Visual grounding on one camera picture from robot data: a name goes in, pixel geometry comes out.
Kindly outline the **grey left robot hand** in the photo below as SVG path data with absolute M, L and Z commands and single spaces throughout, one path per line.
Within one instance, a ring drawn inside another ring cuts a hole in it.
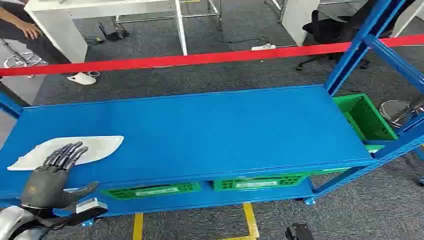
M 64 209 L 93 193 L 99 186 L 94 181 L 73 192 L 66 192 L 71 168 L 88 151 L 82 141 L 68 143 L 46 157 L 43 164 L 31 172 L 20 196 L 24 209 Z

